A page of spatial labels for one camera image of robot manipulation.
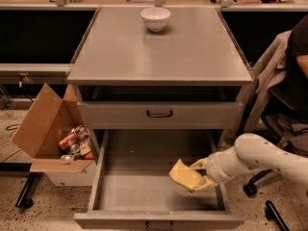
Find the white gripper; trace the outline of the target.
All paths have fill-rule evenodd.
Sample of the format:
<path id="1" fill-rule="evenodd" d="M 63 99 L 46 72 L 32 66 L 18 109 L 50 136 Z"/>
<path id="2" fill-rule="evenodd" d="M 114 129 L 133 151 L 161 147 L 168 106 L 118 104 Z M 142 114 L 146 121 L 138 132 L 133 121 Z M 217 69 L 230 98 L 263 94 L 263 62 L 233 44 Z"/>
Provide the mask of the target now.
<path id="1" fill-rule="evenodd" d="M 225 152 L 216 152 L 190 165 L 193 170 L 206 169 L 207 175 L 195 177 L 192 189 L 195 192 L 204 192 L 212 189 L 218 183 L 226 183 L 234 178 L 230 172 L 232 155 Z"/>

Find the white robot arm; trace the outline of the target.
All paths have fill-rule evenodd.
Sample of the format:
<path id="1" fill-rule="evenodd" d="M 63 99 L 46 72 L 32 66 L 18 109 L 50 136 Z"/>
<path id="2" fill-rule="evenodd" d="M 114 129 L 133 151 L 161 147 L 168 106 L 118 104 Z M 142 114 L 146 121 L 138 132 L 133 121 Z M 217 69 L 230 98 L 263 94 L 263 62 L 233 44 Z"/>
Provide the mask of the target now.
<path id="1" fill-rule="evenodd" d="M 299 185 L 308 186 L 306 157 L 282 150 L 263 137 L 248 133 L 237 137 L 230 148 L 212 153 L 191 165 L 191 169 L 206 170 L 192 190 L 205 191 L 256 168 L 271 169 Z"/>

